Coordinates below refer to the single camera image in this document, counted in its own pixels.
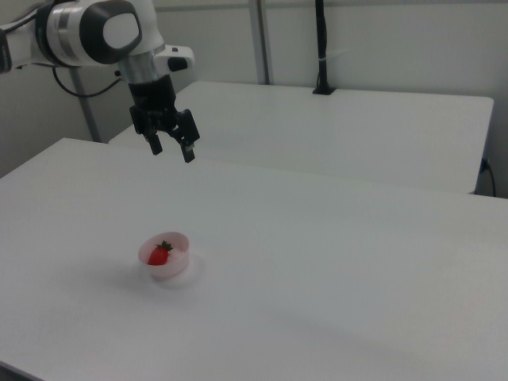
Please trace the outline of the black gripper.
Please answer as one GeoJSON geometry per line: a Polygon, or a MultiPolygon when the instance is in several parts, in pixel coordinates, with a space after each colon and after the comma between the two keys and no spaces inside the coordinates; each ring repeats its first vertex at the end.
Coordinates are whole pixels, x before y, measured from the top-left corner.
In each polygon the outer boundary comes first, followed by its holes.
{"type": "Polygon", "coordinates": [[[145,135],[153,155],[159,155],[162,144],[157,131],[172,136],[181,148],[186,163],[194,160],[194,143],[200,138],[190,110],[177,111],[175,90],[170,75],[148,83],[130,83],[134,104],[129,111],[136,133],[145,135]]]}

